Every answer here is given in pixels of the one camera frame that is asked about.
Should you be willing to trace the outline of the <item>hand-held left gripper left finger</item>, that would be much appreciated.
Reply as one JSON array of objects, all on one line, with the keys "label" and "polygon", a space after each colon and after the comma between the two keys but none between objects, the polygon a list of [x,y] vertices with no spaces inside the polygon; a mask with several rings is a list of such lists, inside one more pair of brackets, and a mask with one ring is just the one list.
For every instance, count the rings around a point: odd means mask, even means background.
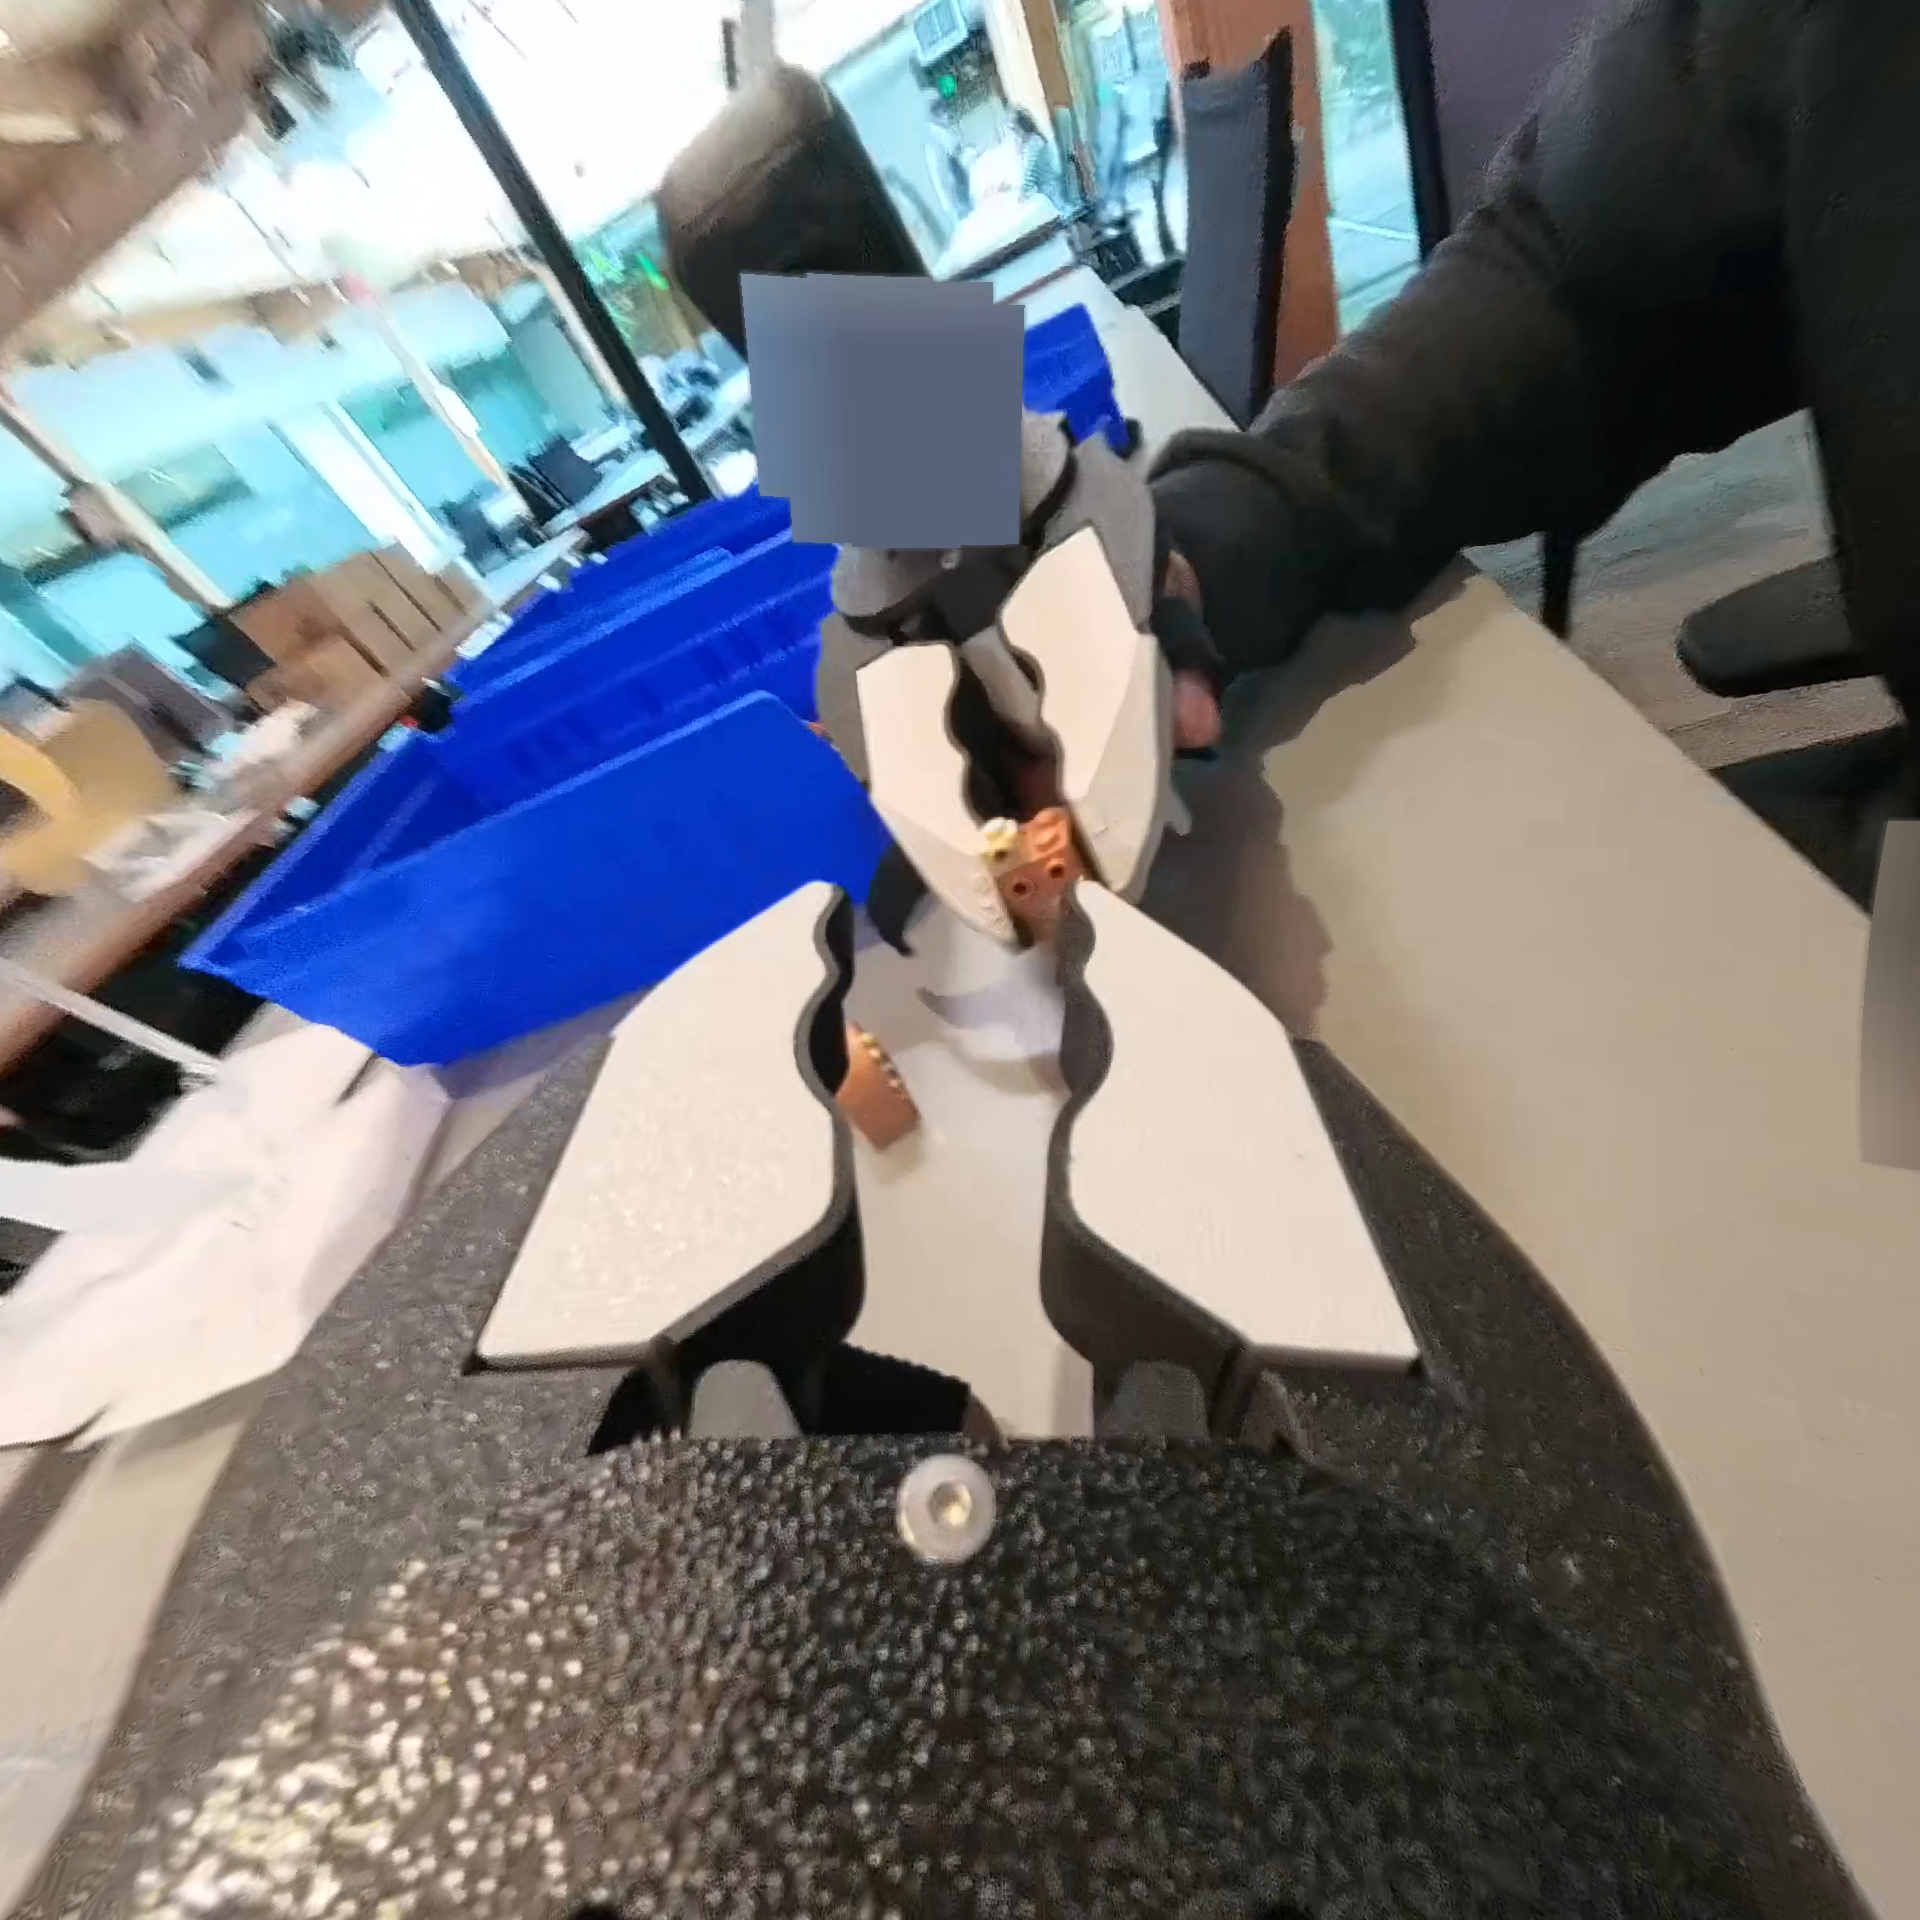
[{"label": "hand-held left gripper left finger", "polygon": [[787,890],[614,1030],[476,1337],[495,1370],[793,1369],[866,1301],[843,1002],[854,903]]}]

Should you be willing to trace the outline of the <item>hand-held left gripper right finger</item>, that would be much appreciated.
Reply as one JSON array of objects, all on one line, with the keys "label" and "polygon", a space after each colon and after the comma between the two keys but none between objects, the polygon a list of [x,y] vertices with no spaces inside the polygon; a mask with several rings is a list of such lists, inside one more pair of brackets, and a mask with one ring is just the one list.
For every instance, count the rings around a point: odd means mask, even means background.
[{"label": "hand-held left gripper right finger", "polygon": [[1062,903],[1041,1305],[1120,1374],[1408,1374],[1416,1339],[1287,1024],[1103,884]]}]

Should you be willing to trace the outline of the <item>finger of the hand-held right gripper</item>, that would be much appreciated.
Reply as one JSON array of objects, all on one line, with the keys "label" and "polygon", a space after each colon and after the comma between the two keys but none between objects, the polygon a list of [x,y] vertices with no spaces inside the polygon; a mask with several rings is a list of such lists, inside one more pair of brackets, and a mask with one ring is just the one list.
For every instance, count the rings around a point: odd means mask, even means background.
[{"label": "finger of the hand-held right gripper", "polygon": [[999,637],[1040,700],[1029,731],[1090,874],[1136,903],[1166,832],[1185,821],[1172,795],[1172,668],[1095,525],[1033,563],[999,608]]},{"label": "finger of the hand-held right gripper", "polygon": [[869,797],[930,902],[999,948],[1037,948],[992,844],[1021,844],[1040,760],[981,700],[959,651],[893,648],[856,673],[856,703]]}]

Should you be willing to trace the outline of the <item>copper toy brick model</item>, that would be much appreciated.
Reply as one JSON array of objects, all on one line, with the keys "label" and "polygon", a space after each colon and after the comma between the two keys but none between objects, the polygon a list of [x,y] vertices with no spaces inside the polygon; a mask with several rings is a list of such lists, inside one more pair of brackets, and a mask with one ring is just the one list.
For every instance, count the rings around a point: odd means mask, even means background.
[{"label": "copper toy brick model", "polygon": [[1041,807],[1029,821],[991,821],[981,857],[995,884],[1019,948],[1050,948],[1062,908],[1088,871],[1069,807]]}]

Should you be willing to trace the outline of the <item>person's right forearm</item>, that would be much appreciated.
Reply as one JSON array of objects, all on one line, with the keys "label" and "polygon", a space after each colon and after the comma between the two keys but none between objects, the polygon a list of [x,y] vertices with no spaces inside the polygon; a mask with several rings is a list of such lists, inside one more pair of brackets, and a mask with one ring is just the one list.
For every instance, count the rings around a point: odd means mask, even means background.
[{"label": "person's right forearm", "polygon": [[1611,3],[1473,213],[1250,452],[1307,622],[1592,537],[1809,414],[1854,648],[1916,713],[1916,3]]}]

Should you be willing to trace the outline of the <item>person's right hand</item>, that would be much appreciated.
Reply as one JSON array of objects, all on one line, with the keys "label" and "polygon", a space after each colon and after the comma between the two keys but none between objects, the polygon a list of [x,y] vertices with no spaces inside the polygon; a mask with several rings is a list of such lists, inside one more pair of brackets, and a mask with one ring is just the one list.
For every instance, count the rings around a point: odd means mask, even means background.
[{"label": "person's right hand", "polygon": [[1181,431],[1145,476],[1156,585],[1150,628],[1172,673],[1172,745],[1213,755],[1225,694],[1292,661],[1328,610],[1315,521],[1239,431]]}]

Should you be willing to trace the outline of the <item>large blue plastic bin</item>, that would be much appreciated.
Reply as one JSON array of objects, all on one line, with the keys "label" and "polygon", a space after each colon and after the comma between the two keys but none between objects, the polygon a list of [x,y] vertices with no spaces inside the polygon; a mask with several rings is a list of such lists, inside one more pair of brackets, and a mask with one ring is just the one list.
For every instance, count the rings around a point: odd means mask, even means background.
[{"label": "large blue plastic bin", "polygon": [[453,1063],[651,988],[809,882],[866,902],[893,844],[769,692],[507,804],[451,748],[373,755],[181,967]]}]

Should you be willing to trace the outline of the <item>dark high-back chair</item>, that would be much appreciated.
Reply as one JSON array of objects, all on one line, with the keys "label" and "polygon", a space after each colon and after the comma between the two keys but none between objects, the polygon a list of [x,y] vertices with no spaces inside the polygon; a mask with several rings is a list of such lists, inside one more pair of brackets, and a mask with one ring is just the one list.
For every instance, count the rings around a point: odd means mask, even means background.
[{"label": "dark high-back chair", "polygon": [[1180,85],[1190,241],[1180,354],[1235,425],[1275,391],[1285,244],[1300,155],[1292,34],[1242,70],[1192,66]]}]

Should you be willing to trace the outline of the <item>white paper sheet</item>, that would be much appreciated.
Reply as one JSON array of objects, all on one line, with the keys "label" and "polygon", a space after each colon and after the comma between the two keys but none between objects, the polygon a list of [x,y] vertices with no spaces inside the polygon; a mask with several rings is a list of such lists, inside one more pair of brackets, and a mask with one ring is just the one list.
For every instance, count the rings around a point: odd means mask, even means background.
[{"label": "white paper sheet", "polygon": [[93,1448],[280,1370],[399,1229],[449,1106],[436,1072],[301,1024],[120,1161],[8,1161],[3,1220],[52,1246],[3,1296],[3,1448]]}]

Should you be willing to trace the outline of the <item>stack of cardboard boxes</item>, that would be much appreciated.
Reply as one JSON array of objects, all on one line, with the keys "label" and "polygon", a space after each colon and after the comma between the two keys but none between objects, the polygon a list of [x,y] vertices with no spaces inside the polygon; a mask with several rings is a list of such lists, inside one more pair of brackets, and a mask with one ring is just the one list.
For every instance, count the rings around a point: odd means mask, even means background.
[{"label": "stack of cardboard boxes", "polygon": [[257,710],[344,713],[385,687],[437,679],[491,610],[467,563],[433,573],[402,545],[360,552],[229,608],[257,657],[237,687]]}]

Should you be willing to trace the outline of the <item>black swivel chair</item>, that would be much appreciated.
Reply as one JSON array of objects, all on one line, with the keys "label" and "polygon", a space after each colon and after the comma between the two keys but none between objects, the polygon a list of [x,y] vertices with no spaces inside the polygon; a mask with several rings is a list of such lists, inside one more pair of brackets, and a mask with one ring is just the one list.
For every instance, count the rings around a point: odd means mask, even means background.
[{"label": "black swivel chair", "polygon": [[1852,637],[1836,557],[1790,565],[1693,610],[1674,664],[1706,713],[1672,741],[1708,770],[1905,731],[1907,710]]}]

